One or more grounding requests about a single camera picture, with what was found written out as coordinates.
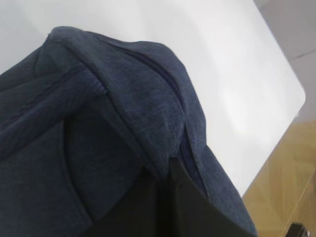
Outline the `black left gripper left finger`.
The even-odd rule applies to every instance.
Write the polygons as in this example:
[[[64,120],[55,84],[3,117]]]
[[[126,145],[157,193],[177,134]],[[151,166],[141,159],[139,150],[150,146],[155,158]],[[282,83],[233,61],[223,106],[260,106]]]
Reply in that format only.
[[[155,178],[142,172],[127,193],[82,237],[157,237],[158,187]]]

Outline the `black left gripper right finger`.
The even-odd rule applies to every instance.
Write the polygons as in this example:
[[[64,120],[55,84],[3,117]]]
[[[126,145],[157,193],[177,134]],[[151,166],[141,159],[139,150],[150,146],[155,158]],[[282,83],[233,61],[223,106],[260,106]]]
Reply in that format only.
[[[214,207],[177,158],[171,158],[165,207],[158,208],[159,237],[248,237],[249,232]]]

